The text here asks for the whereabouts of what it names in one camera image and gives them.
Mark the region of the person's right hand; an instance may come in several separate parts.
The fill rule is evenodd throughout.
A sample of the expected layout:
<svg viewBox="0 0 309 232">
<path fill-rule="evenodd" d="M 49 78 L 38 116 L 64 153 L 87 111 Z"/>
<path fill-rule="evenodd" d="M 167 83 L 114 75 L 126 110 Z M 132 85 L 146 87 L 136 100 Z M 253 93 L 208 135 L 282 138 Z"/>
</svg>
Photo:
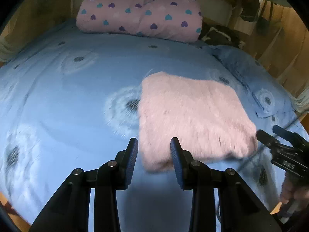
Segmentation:
<svg viewBox="0 0 309 232">
<path fill-rule="evenodd" d="M 285 173 L 285 178 L 282 183 L 282 190 L 280 194 L 280 202 L 282 204 L 288 204 L 290 200 L 299 200 L 298 211 L 302 211 L 308 206 L 308 185 L 301 186 L 296 183 L 295 178 L 288 172 Z"/>
</svg>

